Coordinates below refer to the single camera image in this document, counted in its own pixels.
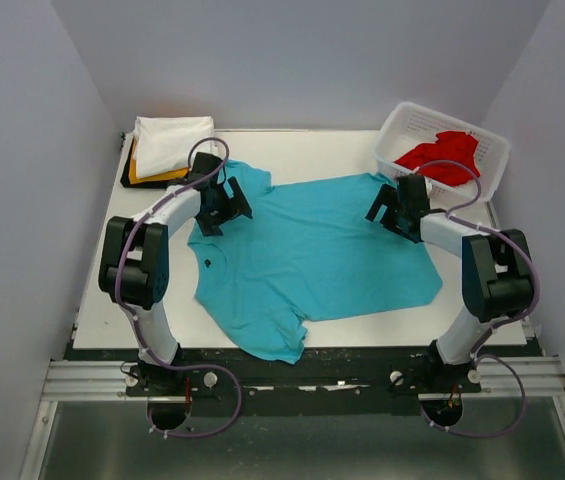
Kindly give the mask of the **cyan t shirt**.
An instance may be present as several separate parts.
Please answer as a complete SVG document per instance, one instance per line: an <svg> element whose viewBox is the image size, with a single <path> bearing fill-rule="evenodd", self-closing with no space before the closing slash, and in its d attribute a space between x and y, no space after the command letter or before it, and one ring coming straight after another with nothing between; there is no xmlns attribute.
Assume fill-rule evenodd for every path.
<svg viewBox="0 0 565 480"><path fill-rule="evenodd" d="M252 216L225 223L220 236L193 229L195 299L245 352L296 363L305 322L430 304L443 280L430 255L367 220L387 179L363 173L275 185L269 172L227 165Z"/></svg>

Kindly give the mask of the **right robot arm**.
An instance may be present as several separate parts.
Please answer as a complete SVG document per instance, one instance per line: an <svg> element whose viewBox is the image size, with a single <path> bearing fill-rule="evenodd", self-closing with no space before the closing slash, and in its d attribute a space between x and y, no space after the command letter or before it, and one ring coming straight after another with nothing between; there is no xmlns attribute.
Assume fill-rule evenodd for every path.
<svg viewBox="0 0 565 480"><path fill-rule="evenodd" d="M456 383L456 365L475 361L498 328L528 316L539 300L525 234L465 220L456 214L460 208L433 209L425 178L409 174L394 186L381 186L366 215L394 234L441 248L461 261L463 308L433 343L438 358L421 370L424 384L436 392Z"/></svg>

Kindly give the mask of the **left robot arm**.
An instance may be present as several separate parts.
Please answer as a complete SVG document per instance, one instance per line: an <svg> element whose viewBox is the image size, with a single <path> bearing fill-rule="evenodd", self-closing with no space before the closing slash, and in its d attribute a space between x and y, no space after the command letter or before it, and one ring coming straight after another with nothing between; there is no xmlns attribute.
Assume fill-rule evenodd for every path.
<svg viewBox="0 0 565 480"><path fill-rule="evenodd" d="M163 305L170 279L170 238L191 219L203 235L221 236L224 223L252 217L237 179L224 175L227 161L197 153L188 173L157 201L133 217L112 217L105 228L99 289L126 315L139 359L154 365L149 382L163 395L176 393L184 380L182 368L173 363L179 344Z"/></svg>

